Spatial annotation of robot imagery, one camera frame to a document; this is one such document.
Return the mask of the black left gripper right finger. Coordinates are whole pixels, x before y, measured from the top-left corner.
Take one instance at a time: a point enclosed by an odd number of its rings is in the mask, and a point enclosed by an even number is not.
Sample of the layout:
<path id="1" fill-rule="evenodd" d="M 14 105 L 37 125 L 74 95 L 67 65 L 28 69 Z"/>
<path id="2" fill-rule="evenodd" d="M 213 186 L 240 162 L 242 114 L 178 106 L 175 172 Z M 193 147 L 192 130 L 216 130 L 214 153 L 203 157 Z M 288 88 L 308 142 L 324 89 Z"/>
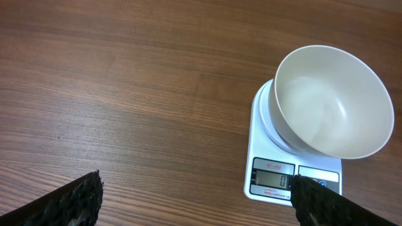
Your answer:
<path id="1" fill-rule="evenodd" d="M 295 175 L 290 189 L 301 226 L 395 226 L 306 176 Z"/>

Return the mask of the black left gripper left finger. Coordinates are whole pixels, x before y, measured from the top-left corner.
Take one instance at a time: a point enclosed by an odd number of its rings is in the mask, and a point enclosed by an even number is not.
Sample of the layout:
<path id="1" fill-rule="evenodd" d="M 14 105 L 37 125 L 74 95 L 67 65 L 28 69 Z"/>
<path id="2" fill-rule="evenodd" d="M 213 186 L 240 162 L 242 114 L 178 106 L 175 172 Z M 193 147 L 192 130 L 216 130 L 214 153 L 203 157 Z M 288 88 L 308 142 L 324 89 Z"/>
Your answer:
<path id="1" fill-rule="evenodd" d="M 99 171 L 76 180 L 1 216 L 1 225 L 94 226 L 103 201 Z"/>

